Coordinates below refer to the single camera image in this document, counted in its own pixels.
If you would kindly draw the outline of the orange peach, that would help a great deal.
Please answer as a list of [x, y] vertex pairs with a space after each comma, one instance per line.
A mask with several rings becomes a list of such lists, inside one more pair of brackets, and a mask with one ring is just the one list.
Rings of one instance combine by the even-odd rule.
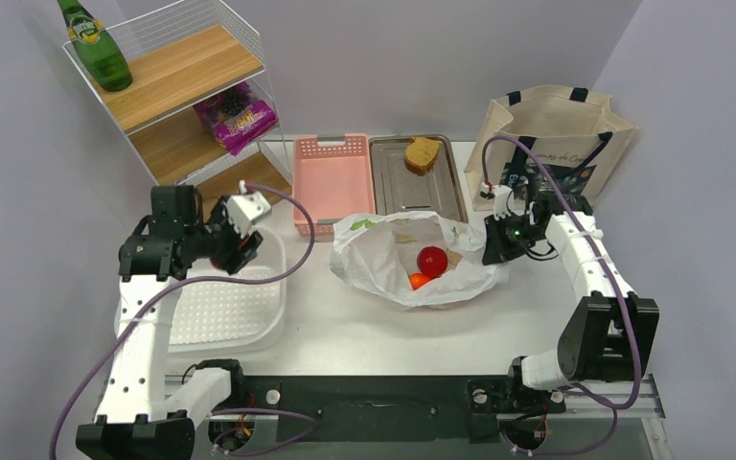
[[422, 288], [427, 283], [431, 281], [431, 278], [426, 276], [424, 273], [416, 272], [411, 274], [408, 277], [409, 283], [411, 285], [411, 288], [413, 290], [418, 290], [419, 288]]

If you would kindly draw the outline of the beige canvas tote bag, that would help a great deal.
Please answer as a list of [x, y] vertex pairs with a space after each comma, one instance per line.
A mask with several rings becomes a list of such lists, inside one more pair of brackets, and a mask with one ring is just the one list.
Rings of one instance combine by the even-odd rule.
[[611, 111], [612, 96], [584, 87], [541, 85], [513, 91], [490, 102], [465, 167], [475, 211], [490, 211], [491, 185], [505, 185], [515, 199], [525, 197], [526, 182], [540, 173], [520, 147], [508, 141], [486, 142], [496, 135], [528, 147], [566, 194], [593, 201], [619, 163], [638, 126]]

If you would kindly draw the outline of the white plastic grocery bag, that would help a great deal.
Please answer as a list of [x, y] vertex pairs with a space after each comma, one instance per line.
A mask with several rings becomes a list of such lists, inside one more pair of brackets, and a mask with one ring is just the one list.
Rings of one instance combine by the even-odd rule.
[[[443, 309], [509, 280], [506, 264], [482, 264], [485, 242], [483, 231], [431, 211], [354, 214], [333, 226], [330, 269], [346, 285], [400, 310]], [[447, 253], [447, 270], [415, 289], [409, 276], [418, 270], [418, 254], [430, 246]]]

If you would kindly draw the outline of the white plastic basin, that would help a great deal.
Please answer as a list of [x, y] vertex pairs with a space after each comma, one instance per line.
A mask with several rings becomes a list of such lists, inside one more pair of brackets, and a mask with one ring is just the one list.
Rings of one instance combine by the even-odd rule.
[[[263, 280], [286, 271], [286, 248], [271, 229], [259, 227], [263, 242], [255, 260], [236, 275], [194, 263], [188, 279], [202, 276]], [[167, 294], [174, 305], [169, 342], [171, 357], [250, 352], [273, 345], [284, 328], [287, 280], [244, 285], [225, 282], [190, 284]]]

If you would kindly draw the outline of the red pomegranate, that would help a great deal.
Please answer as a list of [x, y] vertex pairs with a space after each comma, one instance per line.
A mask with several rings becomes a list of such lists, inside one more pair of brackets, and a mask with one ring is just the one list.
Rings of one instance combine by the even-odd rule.
[[449, 268], [447, 251], [437, 246], [427, 246], [417, 255], [419, 272], [428, 278], [439, 278]]

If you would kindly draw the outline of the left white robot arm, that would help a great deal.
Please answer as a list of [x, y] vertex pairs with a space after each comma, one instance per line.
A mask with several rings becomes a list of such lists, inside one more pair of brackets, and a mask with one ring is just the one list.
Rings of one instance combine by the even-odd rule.
[[165, 393], [165, 367], [181, 290], [193, 264], [207, 259], [228, 275], [251, 262], [263, 241], [257, 222], [269, 215], [264, 196], [240, 186], [220, 198], [210, 217], [194, 186], [155, 186], [150, 212], [118, 254], [118, 336], [104, 357], [111, 365], [92, 423], [80, 425], [76, 447], [90, 459], [189, 459], [196, 428], [217, 405], [244, 406], [247, 385], [234, 359], [203, 366], [196, 383]]

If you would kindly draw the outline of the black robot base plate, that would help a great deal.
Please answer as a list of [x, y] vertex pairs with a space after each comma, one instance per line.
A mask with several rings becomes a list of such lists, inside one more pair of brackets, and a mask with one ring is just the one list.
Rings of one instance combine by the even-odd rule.
[[491, 443], [507, 434], [538, 446], [562, 396], [506, 375], [257, 376], [201, 433], [245, 454], [268, 442]]

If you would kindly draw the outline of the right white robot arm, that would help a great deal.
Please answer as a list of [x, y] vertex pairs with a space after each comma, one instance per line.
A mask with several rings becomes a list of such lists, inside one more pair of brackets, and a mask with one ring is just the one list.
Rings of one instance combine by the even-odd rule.
[[577, 194], [534, 192], [524, 212], [516, 215], [507, 208], [510, 192], [502, 185], [482, 189], [494, 202], [493, 213], [484, 220], [483, 264], [537, 259], [536, 243], [547, 242], [552, 252], [546, 259], [562, 264], [577, 306], [553, 350], [516, 362], [516, 376], [503, 385], [505, 402], [525, 411], [541, 399], [541, 390], [587, 380], [639, 380], [652, 350], [658, 306], [638, 296], [618, 273], [588, 200]]

